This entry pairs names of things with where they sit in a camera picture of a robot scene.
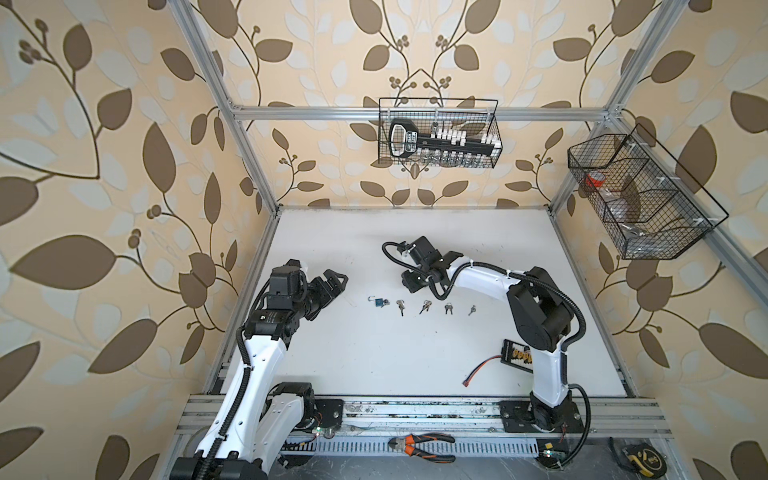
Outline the blue small padlock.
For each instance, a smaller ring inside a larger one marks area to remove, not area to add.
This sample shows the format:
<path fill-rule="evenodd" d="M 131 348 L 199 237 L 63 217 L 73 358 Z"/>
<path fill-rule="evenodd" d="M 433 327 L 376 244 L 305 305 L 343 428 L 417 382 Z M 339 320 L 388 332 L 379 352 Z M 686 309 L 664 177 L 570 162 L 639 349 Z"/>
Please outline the blue small padlock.
<path fill-rule="evenodd" d="M 368 296 L 367 301 L 373 303 L 376 308 L 384 308 L 391 304 L 388 299 L 383 297 L 376 297 L 374 295 Z"/>

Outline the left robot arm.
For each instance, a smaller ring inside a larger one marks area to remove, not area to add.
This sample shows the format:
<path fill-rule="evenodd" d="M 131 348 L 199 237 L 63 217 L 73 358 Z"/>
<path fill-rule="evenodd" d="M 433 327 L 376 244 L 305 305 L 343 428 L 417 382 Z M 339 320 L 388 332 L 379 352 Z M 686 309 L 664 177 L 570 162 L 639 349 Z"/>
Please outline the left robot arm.
<path fill-rule="evenodd" d="M 312 385 L 275 377 L 302 321 L 315 320 L 348 281 L 331 269 L 309 279 L 296 259 L 272 269 L 236 331 L 238 362 L 219 411 L 170 478 L 266 479 L 290 434 L 319 425 Z"/>

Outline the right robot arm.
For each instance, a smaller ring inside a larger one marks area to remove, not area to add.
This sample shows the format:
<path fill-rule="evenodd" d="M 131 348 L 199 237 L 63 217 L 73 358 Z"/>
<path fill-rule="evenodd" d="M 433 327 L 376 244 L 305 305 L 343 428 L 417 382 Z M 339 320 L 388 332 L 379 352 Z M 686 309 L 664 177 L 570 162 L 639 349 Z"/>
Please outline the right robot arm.
<path fill-rule="evenodd" d="M 577 304 L 545 269 L 516 272 L 456 251 L 443 255 L 424 236 L 410 243 L 387 241 L 382 252 L 404 268 L 402 284 L 411 293 L 427 288 L 444 301 L 460 287 L 506 302 L 532 357 L 533 387 L 523 420 L 544 432 L 565 423 L 572 404 L 567 350 L 584 337 L 587 325 Z"/>

